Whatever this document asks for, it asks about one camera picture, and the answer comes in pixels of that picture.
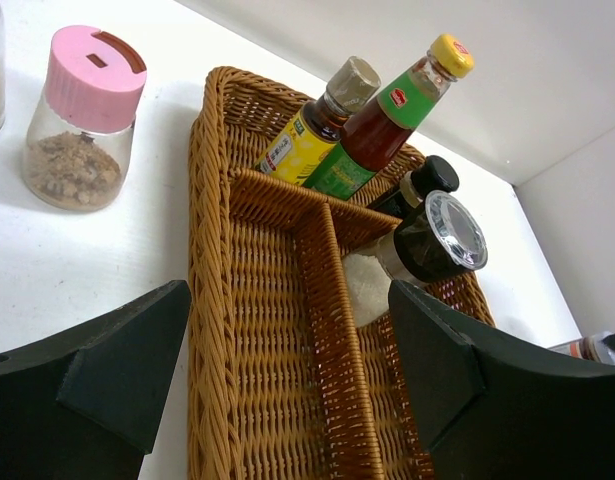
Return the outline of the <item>black cap pepper bottle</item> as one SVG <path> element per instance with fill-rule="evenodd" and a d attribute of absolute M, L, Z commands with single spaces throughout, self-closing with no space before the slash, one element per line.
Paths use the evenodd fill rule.
<path fill-rule="evenodd" d="M 430 155 L 419 168 L 406 172 L 397 185 L 381 194 L 367 208 L 405 219 L 430 192 L 439 190 L 452 193 L 459 186 L 455 169 L 443 157 Z"/>

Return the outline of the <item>orange label sauce jar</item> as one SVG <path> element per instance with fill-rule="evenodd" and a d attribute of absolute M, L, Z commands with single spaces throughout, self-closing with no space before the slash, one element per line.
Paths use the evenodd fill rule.
<path fill-rule="evenodd" d="M 615 333 L 601 332 L 550 348 L 574 358 L 615 366 Z"/>

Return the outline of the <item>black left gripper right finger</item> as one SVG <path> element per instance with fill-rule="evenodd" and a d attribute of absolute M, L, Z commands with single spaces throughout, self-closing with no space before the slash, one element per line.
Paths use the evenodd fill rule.
<path fill-rule="evenodd" d="M 615 366 L 525 342 L 403 281 L 388 302 L 439 479 L 615 479 Z"/>

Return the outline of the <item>green label yellow cap bottle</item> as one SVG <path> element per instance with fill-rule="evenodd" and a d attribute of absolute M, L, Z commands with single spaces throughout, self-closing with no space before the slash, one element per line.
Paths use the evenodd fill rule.
<path fill-rule="evenodd" d="M 438 36 L 423 57 L 345 123 L 338 144 L 303 186 L 350 199 L 391 162 L 450 85 L 466 77 L 474 65 L 456 37 Z"/>

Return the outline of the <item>clear lid salt grinder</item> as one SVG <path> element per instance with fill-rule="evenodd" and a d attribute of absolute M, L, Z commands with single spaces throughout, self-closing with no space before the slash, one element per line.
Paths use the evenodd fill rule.
<path fill-rule="evenodd" d="M 342 259 L 355 326 L 389 310 L 395 280 L 423 288 L 487 264 L 484 233 L 454 196 L 434 190 L 392 232 Z"/>

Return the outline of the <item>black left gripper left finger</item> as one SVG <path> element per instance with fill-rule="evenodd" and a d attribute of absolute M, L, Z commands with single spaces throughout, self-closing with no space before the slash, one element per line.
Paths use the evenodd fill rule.
<path fill-rule="evenodd" d="M 0 479 L 135 479 L 153 451 L 191 294 L 170 281 L 0 353 Z"/>

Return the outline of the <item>yellow label oil bottle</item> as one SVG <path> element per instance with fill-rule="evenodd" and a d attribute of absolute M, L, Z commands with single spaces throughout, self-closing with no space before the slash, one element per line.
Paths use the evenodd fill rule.
<path fill-rule="evenodd" d="M 316 100 L 302 105 L 253 166 L 301 186 L 340 140 L 344 124 L 371 99 L 381 79 L 371 65 L 349 57 Z"/>

